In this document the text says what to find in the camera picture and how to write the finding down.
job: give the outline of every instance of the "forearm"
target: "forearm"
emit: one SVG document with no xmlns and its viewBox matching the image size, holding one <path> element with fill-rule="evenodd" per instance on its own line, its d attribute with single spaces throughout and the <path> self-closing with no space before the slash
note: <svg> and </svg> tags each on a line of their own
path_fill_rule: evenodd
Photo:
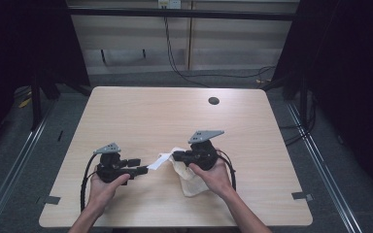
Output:
<svg viewBox="0 0 373 233">
<path fill-rule="evenodd" d="M 271 232 L 268 227 L 250 210 L 235 190 L 228 189 L 221 197 L 241 232 Z"/>
<path fill-rule="evenodd" d="M 102 210 L 88 204 L 78 219 L 69 229 L 69 233 L 84 233 L 89 232 L 95 221 L 102 215 Z"/>
</svg>

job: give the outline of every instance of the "person's left hand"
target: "person's left hand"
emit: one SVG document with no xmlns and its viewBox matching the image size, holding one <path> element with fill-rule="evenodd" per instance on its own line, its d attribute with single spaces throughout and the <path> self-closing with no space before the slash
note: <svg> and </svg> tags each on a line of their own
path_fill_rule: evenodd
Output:
<svg viewBox="0 0 373 233">
<path fill-rule="evenodd" d="M 105 208 L 115 196 L 117 188 L 127 182 L 129 178 L 129 174 L 124 174 L 111 183 L 104 183 L 99 176 L 94 173 L 90 179 L 90 194 L 87 205 L 95 208 L 101 216 L 104 213 Z"/>
</svg>

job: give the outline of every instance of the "light wood tabletop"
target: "light wood tabletop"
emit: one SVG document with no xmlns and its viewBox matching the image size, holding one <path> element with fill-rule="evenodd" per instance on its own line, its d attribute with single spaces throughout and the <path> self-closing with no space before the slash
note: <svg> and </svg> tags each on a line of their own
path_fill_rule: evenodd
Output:
<svg viewBox="0 0 373 233">
<path fill-rule="evenodd" d="M 217 97 L 217 105 L 209 98 Z M 51 190 L 40 224 L 70 227 L 80 214 L 80 190 L 92 152 L 112 142 L 121 159 L 149 165 L 162 152 L 189 149 L 196 130 L 223 130 L 211 139 L 230 157 L 237 192 L 267 225 L 309 225 L 305 199 L 265 92 L 255 89 L 183 87 L 96 87 Z M 90 171 L 99 163 L 95 157 Z M 90 190 L 88 183 L 86 198 Z M 95 226 L 235 226 L 222 200 L 211 191 L 184 197 L 171 162 L 120 186 Z"/>
</svg>

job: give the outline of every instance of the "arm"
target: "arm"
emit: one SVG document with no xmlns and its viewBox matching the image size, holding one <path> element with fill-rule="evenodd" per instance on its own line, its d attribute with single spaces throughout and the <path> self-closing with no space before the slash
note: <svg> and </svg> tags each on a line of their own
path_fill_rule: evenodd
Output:
<svg viewBox="0 0 373 233">
<path fill-rule="evenodd" d="M 189 168 L 225 202 L 241 232 L 271 232 L 232 188 L 225 163 L 221 159 L 209 171 L 203 171 L 193 163 L 189 164 Z"/>
<path fill-rule="evenodd" d="M 104 183 L 94 173 L 90 179 L 90 194 L 87 205 L 69 229 L 69 233 L 88 232 L 95 221 L 104 213 L 117 188 L 128 180 L 129 174 L 124 174 L 111 183 Z"/>
</svg>

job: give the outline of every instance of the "dark floor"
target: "dark floor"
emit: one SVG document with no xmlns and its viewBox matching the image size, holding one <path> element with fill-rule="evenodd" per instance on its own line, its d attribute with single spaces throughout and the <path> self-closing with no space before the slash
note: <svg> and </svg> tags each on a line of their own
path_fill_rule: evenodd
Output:
<svg viewBox="0 0 373 233">
<path fill-rule="evenodd" d="M 256 74 L 254 70 L 222 71 L 222 74 L 246 76 Z M 194 74 L 215 74 L 215 72 L 194 72 Z M 183 80 L 173 72 L 154 72 L 128 75 L 91 76 L 92 86 L 97 85 L 139 85 L 139 86 L 196 86 Z M 257 78 L 197 77 L 196 82 L 210 87 L 257 88 Z M 16 186 L 0 214 L 0 232 L 66 232 L 67 229 L 44 229 L 39 225 L 42 204 L 39 197 L 49 195 L 63 157 L 69 147 L 75 129 L 85 108 L 87 97 L 61 85 L 61 96 L 54 103 L 47 124 L 30 158 L 20 173 Z M 280 126 L 294 125 L 288 111 L 288 101 L 281 90 L 272 89 L 267 96 Z M 32 123 L 31 105 L 18 108 L 17 99 L 9 113 L 0 136 L 0 187 L 15 163 Z M 44 99 L 44 109 L 50 106 Z M 298 135 L 296 128 L 283 128 L 284 140 Z M 341 145 L 336 130 L 331 127 L 324 114 L 317 108 L 316 124 L 312 136 L 322 153 L 327 167 L 354 211 L 362 232 L 373 232 L 373 182 L 357 165 L 351 151 Z M 274 232 L 348 232 L 340 217 L 322 178 L 302 140 L 288 146 L 288 153 L 294 165 L 303 191 L 312 194 L 309 202 L 314 222 L 306 227 L 271 227 Z M 94 229 L 93 232 L 110 232 L 110 229 Z"/>
</svg>

